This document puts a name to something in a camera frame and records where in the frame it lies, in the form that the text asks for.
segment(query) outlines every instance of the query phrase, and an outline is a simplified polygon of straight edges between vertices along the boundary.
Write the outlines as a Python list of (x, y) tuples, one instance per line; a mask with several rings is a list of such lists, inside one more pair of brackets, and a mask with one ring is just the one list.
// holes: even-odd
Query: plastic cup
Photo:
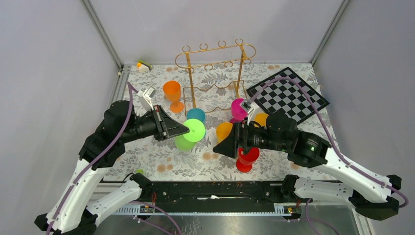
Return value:
[(235, 119), (236, 121), (242, 121), (248, 115), (248, 113), (245, 112), (245, 110), (241, 107), (241, 103), (243, 100), (244, 99), (242, 98), (238, 98), (232, 101), (231, 114), (233, 119)]
[(205, 125), (197, 119), (189, 119), (183, 123), (189, 128), (189, 133), (183, 134), (183, 137), (190, 142), (197, 142), (203, 139), (206, 133)]
[(216, 128), (216, 137), (218, 143), (222, 142), (232, 131), (233, 124), (230, 122), (224, 122)]
[(186, 140), (183, 135), (177, 136), (174, 139), (174, 143), (176, 144), (176, 147), (182, 151), (191, 150), (193, 146), (196, 144), (196, 142), (190, 142)]
[(197, 119), (201, 122), (203, 122), (203, 125), (205, 125), (205, 119), (206, 119), (206, 114), (202, 109), (199, 108), (193, 108), (191, 110), (189, 110), (187, 112), (186, 118), (189, 119)]
[(266, 113), (259, 113), (255, 116), (255, 121), (259, 123), (261, 126), (267, 126), (267, 117), (269, 115)]
[(259, 148), (251, 148), (247, 154), (242, 153), (242, 148), (238, 148), (238, 160), (244, 165), (252, 165), (259, 157)]
[(166, 82), (163, 86), (164, 94), (166, 98), (172, 103), (170, 105), (170, 110), (174, 113), (179, 113), (184, 109), (183, 102), (179, 101), (182, 96), (182, 90), (180, 83), (176, 81)]
[(236, 168), (242, 173), (247, 173), (252, 170), (252, 165), (244, 165), (239, 160), (236, 160)]

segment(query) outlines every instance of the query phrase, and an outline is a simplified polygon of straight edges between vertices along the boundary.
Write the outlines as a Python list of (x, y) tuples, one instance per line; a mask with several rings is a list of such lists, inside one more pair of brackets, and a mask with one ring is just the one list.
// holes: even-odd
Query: magenta cup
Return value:
[(242, 101), (244, 101), (244, 99), (242, 98), (238, 98), (232, 101), (231, 114), (233, 119), (235, 119), (236, 121), (242, 121), (248, 115), (248, 113), (245, 112), (245, 110), (243, 110), (241, 107)]

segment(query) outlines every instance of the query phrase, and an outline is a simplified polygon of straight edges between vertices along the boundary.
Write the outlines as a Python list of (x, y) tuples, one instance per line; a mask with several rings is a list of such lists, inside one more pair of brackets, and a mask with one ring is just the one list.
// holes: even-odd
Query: gray wall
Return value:
[(414, 12), (413, 0), (352, 1), (315, 66), (341, 151), (402, 177), (412, 200), (399, 215), (374, 221), (377, 235), (415, 230)]
[(33, 224), (103, 118), (117, 68), (78, 0), (0, 2), (0, 234)]
[[(342, 0), (91, 0), (124, 63), (171, 64), (189, 45), (256, 47), (254, 61), (308, 62)], [(238, 59), (239, 48), (192, 54), (192, 62)], [(185, 62), (185, 56), (178, 62)]]

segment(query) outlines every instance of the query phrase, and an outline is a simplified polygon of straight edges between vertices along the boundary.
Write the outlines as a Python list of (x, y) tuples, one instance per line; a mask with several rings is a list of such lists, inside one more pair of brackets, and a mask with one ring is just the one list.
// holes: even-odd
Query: floral tablecloth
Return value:
[[(307, 81), (320, 93), (311, 64), (256, 64), (244, 65), (241, 79), (244, 81), (239, 94), (245, 97), (243, 89), (247, 89), (257, 82), (269, 77), (285, 67), (290, 67), (301, 78)], [(216, 84), (218, 87), (226, 87), (230, 82), (237, 80), (239, 66), (225, 68), (217, 65), (213, 70), (206, 71), (198, 68), (192, 74), (194, 86), (206, 89)], [(189, 87), (188, 74), (181, 68), (173, 65), (154, 66), (148, 73), (139, 73), (136, 66), (132, 66), (128, 81), (137, 88), (145, 89), (153, 86), (157, 91), (153, 98), (153, 104), (160, 104), (175, 120), (183, 123), (186, 121), (184, 111), (178, 114), (170, 111), (171, 102), (163, 94), (163, 85), (170, 80), (178, 81), (182, 87)], [(190, 89), (185, 89), (186, 108), (192, 108)], [(235, 99), (235, 91), (232, 86), (224, 89), (213, 87), (207, 92), (195, 89), (196, 105), (205, 111), (214, 107), (229, 108)], [(128, 91), (124, 91), (124, 98), (128, 100)], [(138, 96), (134, 95), (136, 113), (144, 114), (140, 106)], [(320, 113), (323, 116), (331, 134), (333, 134), (330, 119), (326, 109)], [(241, 173), (235, 167), (235, 159), (218, 155), (212, 151), (217, 144), (216, 127), (229, 121), (230, 111), (217, 109), (206, 114), (206, 136), (195, 147), (187, 152), (180, 151), (174, 144), (174, 139), (158, 142), (153, 137), (134, 141), (125, 145), (126, 153), (119, 157), (104, 177), (104, 181), (122, 181), (124, 177), (136, 172), (144, 171), (144, 175), (153, 181), (240, 181), (240, 180), (283, 180), (287, 174), (295, 174), (316, 180), (331, 180), (333, 177), (317, 170), (307, 169), (293, 164), (287, 160), (287, 155), (282, 152), (261, 150), (261, 155), (248, 173)], [(327, 139), (324, 130), (313, 115), (299, 125), (300, 130), (313, 132)]]

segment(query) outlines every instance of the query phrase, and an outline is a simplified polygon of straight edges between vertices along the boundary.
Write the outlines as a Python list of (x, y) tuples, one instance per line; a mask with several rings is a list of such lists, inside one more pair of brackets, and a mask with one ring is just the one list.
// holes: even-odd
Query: checkerboard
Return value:
[[(326, 99), (289, 67), (248, 88), (248, 95), (252, 97), (266, 82), (278, 77), (290, 77), (296, 81), (308, 93), (317, 110), (329, 105), (329, 102)], [(255, 103), (268, 114), (283, 109), (287, 116), (297, 121), (297, 124), (300, 124), (315, 114), (310, 103), (305, 96), (302, 95), (298, 87), (287, 80), (280, 80), (271, 84), (255, 99)]]

